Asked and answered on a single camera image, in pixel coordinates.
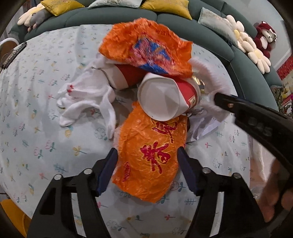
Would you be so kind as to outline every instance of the red teddy bear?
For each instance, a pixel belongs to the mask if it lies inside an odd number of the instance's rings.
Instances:
[[[258,32],[254,38],[256,47],[263,53],[265,57],[269,59],[271,56],[270,51],[272,50],[270,43],[277,40],[277,34],[273,28],[264,21],[262,21],[261,24],[256,27],[256,29]]]

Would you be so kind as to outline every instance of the yellow object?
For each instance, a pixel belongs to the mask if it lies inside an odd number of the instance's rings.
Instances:
[[[239,31],[238,30],[234,30],[234,34],[236,36],[236,39],[239,39],[239,37],[240,37]]]
[[[75,0],[44,0],[41,4],[54,16],[62,15],[65,12],[84,7]]]
[[[188,3],[188,0],[146,0],[140,8],[156,12],[173,13],[192,20],[188,11]]]
[[[66,130],[66,131],[65,131],[65,136],[66,136],[67,138],[69,138],[69,137],[71,136],[71,130]]]
[[[1,206],[16,229],[26,237],[31,219],[11,199],[3,200]]]

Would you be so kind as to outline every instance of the yellow pillow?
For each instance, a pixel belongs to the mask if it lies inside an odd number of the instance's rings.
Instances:
[[[54,16],[59,16],[70,10],[84,7],[84,5],[75,0],[44,0],[41,1],[41,4]]]
[[[192,20],[187,8],[188,3],[188,0],[146,0],[140,8],[157,12],[173,13]]]

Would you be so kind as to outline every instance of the green sofa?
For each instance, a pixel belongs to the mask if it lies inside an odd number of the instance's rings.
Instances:
[[[78,1],[87,7],[94,0]],[[15,25],[11,31],[16,33],[19,40],[23,42],[45,31],[65,27],[79,26],[82,24],[115,24],[133,21],[140,17],[147,18],[166,25],[179,37],[193,41],[195,44],[208,49],[216,55],[227,69],[239,97],[278,110],[270,86],[281,86],[282,83],[274,68],[271,67],[270,73],[262,75],[256,65],[238,48],[229,46],[215,32],[198,24],[197,21],[202,7],[222,17],[226,17],[229,14],[232,15],[236,21],[243,23],[245,31],[252,38],[256,36],[257,30],[254,26],[236,9],[223,0],[189,0],[188,9],[193,18],[192,20],[173,14],[152,12],[139,8],[80,8],[58,17],[51,17],[30,33],[27,33],[27,27],[24,25]]]

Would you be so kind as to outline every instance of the trash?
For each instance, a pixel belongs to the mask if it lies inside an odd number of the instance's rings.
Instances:
[[[104,57],[96,57],[73,82],[64,84],[58,91],[57,106],[64,108],[59,125],[67,127],[73,124],[86,108],[99,109],[105,119],[106,135],[112,138],[116,114],[112,106],[115,100],[114,90],[99,68],[105,65]]]
[[[202,98],[200,106],[205,109],[210,115],[222,122],[229,112],[216,106],[214,103],[214,96],[216,93],[230,95],[230,87],[226,79],[216,74],[213,70],[213,65],[200,61],[199,58],[193,57],[189,60],[194,72],[193,78],[200,79],[205,85],[205,93],[209,94],[208,98]]]
[[[190,78],[191,41],[181,40],[168,27],[139,18],[115,24],[99,52],[108,59],[127,63],[154,74]]]
[[[149,117],[168,121],[199,104],[200,89],[192,78],[171,79],[148,73],[138,87],[137,99]]]
[[[155,203],[177,173],[177,149],[185,146],[187,117],[159,122],[151,119],[138,102],[133,105],[120,128],[117,170],[112,181],[124,192]]]
[[[148,73],[129,64],[108,64],[101,70],[105,73],[110,85],[118,90],[136,85]]]
[[[189,117],[189,122],[190,128],[187,132],[187,143],[202,138],[204,135],[221,125],[221,123],[206,110],[202,110],[202,113],[197,113],[196,115]]]

